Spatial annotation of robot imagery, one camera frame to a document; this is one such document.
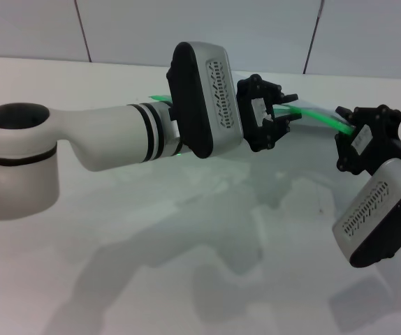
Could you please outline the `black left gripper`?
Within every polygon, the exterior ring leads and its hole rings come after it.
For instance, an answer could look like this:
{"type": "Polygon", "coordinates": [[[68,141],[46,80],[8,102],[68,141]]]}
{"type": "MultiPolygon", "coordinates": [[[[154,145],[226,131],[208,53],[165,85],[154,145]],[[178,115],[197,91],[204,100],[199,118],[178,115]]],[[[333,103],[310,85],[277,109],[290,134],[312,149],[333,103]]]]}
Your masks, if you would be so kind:
{"type": "Polygon", "coordinates": [[[284,94],[281,85],[253,74],[238,82],[236,99],[243,136],[253,152],[272,149],[290,131],[291,117],[275,118],[272,106],[297,101],[297,94],[284,94]]]}

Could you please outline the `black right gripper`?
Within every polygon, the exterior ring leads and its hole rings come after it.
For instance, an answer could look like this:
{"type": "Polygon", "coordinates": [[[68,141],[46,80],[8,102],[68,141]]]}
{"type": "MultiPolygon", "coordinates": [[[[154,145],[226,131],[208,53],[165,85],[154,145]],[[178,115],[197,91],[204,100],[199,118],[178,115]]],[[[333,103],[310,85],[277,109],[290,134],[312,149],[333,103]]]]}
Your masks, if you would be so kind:
{"type": "Polygon", "coordinates": [[[354,175],[366,171],[373,175],[386,161],[401,160],[398,134],[401,111],[380,105],[356,107],[354,110],[338,106],[335,112],[354,127],[350,135],[335,135],[338,170],[354,175]]]}

